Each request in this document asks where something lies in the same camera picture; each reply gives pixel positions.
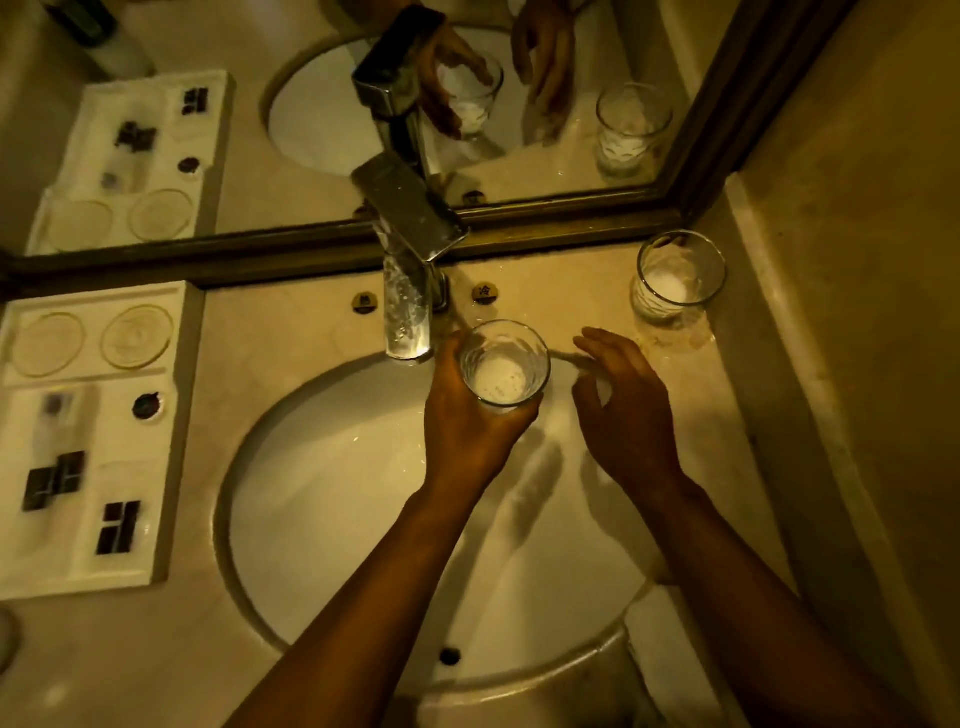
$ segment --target drain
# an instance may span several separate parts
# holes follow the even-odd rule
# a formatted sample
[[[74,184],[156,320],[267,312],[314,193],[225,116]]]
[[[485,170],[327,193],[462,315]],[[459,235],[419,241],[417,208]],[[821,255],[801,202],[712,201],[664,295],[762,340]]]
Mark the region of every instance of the drain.
[[[440,661],[447,667],[453,667],[460,662],[460,650],[456,647],[444,647],[440,651]]]

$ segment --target beige countertop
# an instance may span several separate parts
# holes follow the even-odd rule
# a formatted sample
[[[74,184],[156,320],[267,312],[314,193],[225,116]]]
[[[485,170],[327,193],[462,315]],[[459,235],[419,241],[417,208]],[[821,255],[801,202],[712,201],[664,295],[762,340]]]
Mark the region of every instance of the beige countertop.
[[[512,27],[504,0],[429,5],[457,22],[505,31]],[[335,0],[131,3],[123,11],[123,22],[158,72],[221,68],[236,82],[218,233],[344,220],[360,206],[349,179],[285,157],[268,137],[264,122],[265,100],[295,59],[306,60],[319,49],[337,45],[340,38],[362,35]],[[578,15],[576,78],[576,101],[556,143],[534,143],[454,173],[444,180],[448,200],[460,204],[463,193],[475,189],[492,203],[611,186],[594,159],[596,99],[603,85],[631,80],[631,70],[609,0],[596,0]],[[675,85],[683,94],[679,76]],[[680,121],[675,119],[672,133]],[[651,182],[653,177],[651,167],[618,184]]]
[[[684,468],[790,581],[706,318],[669,339],[640,324],[629,306],[635,260],[628,244],[460,265],[449,269],[454,310],[471,325],[518,319],[558,352],[572,351],[583,325],[633,336],[670,389]],[[493,306],[470,299],[480,280],[499,287]],[[4,725],[213,728],[277,660],[228,591],[214,508],[235,453],[268,410],[324,372],[382,351],[380,311],[358,316],[349,305],[381,285],[369,273],[206,296],[170,576],[143,589],[14,602],[23,645],[0,679]]]

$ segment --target drinking glass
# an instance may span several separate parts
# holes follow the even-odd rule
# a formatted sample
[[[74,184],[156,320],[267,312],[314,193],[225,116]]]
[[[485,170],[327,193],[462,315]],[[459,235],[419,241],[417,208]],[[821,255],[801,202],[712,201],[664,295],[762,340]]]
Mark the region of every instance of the drinking glass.
[[[437,67],[440,84],[450,94],[450,108],[460,117],[460,137],[464,141],[475,139],[483,131],[493,101],[503,86],[503,66],[489,53],[480,53],[487,64],[487,70],[493,76],[492,85],[486,85],[478,79],[466,65],[448,66],[442,63]]]
[[[516,407],[546,386],[550,353],[532,328],[498,319],[470,333],[460,353],[460,371],[480,401]]]
[[[673,108],[659,88],[649,84],[608,86],[597,100],[597,164],[612,177],[631,177],[656,151],[673,121]]]
[[[631,299],[639,316],[662,324],[707,303],[726,279],[727,263],[709,238],[694,231],[664,232],[640,248]]]

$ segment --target faucet handle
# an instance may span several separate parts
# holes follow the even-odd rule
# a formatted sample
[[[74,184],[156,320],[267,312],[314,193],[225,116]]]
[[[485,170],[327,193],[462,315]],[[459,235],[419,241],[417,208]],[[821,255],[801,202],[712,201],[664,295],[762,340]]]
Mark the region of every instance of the faucet handle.
[[[400,11],[353,71],[360,103],[384,119],[409,111],[420,96],[413,54],[446,22],[446,15],[410,5]]]
[[[460,215],[395,152],[361,164],[350,179],[421,263],[433,262],[469,234]]]

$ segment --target faucet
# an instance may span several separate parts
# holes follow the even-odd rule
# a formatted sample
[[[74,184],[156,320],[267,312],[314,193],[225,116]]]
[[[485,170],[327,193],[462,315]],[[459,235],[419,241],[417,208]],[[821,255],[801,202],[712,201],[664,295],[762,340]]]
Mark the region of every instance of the faucet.
[[[371,110],[385,151],[350,179],[375,213],[383,246],[383,319],[387,355],[413,361],[430,353],[433,313],[449,302],[446,275],[434,261],[469,230],[426,182],[413,65],[420,44],[445,22],[422,6],[403,10],[353,72],[360,102]]]

